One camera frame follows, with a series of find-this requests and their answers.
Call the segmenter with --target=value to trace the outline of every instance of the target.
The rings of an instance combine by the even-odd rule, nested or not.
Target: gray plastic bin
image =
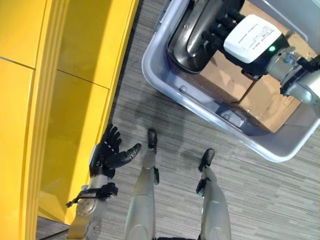
[[[267,133],[239,118],[171,69],[166,46],[187,5],[187,0],[171,0],[164,7],[142,58],[145,79],[160,92],[239,139],[267,160],[280,163],[291,159],[320,124],[310,107],[300,104],[276,133]]]

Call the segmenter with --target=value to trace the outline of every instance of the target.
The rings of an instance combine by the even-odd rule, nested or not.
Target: gray carpet
[[[119,193],[107,207],[100,239],[124,237],[147,129],[153,127],[158,132],[160,172],[160,185],[155,188],[157,236],[198,237],[202,199],[195,193],[200,178],[197,166],[204,151],[214,148],[211,166],[229,205],[233,240],[319,240],[320,130],[293,159],[272,163],[148,85],[141,60],[164,3],[140,0],[138,6],[112,122],[120,129],[123,150],[135,143],[143,148],[116,172],[113,180]],[[39,218],[37,239],[64,228]]]

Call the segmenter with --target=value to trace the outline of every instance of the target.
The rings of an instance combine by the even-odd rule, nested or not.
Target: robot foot
[[[215,153],[215,150],[213,150],[212,148],[209,148],[205,151],[205,153],[202,156],[201,163],[198,167],[201,173],[204,170],[204,167],[209,167],[211,165],[211,161],[214,158]]]

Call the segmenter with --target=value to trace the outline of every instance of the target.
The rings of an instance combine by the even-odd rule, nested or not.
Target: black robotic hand
[[[112,123],[109,124],[94,150],[89,166],[90,177],[103,174],[112,179],[115,176],[116,168],[131,162],[141,149],[141,144],[137,143],[129,150],[119,152],[121,142],[118,128]]]

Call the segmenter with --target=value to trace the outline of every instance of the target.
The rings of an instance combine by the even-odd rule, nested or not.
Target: metal robot leg
[[[90,180],[88,189],[101,188],[108,183],[108,177],[98,174]],[[101,231],[106,200],[80,199],[76,206],[76,216],[69,228],[66,240],[96,240]]]
[[[155,238],[155,164],[155,150],[149,148],[131,198],[125,223],[125,240],[152,240]]]
[[[204,196],[199,239],[231,240],[228,205],[210,166],[203,168],[198,188],[200,194]]]

